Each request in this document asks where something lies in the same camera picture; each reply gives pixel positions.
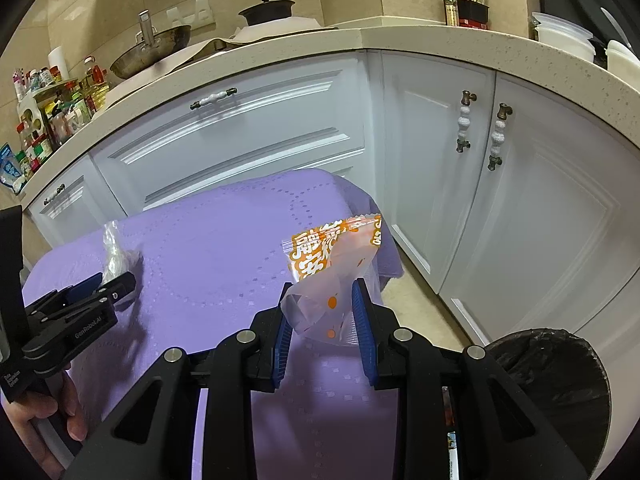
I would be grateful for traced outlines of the person's left hand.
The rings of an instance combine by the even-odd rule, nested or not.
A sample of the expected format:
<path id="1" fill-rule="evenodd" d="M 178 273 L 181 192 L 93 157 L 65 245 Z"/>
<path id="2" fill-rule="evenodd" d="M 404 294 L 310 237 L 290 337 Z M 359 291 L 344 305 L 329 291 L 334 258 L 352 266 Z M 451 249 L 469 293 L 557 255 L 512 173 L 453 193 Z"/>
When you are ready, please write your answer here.
<path id="1" fill-rule="evenodd" d="M 66 372 L 61 373 L 61 378 L 62 388 L 56 396 L 25 391 L 14 402 L 2 400 L 2 406 L 17 435 L 40 469 L 50 479 L 60 478 L 64 467 L 55 458 L 47 443 L 42 440 L 32 422 L 35 419 L 47 419 L 62 411 L 67 416 L 66 428 L 73 440 L 84 442 L 88 434 L 88 425 L 76 386 Z"/>

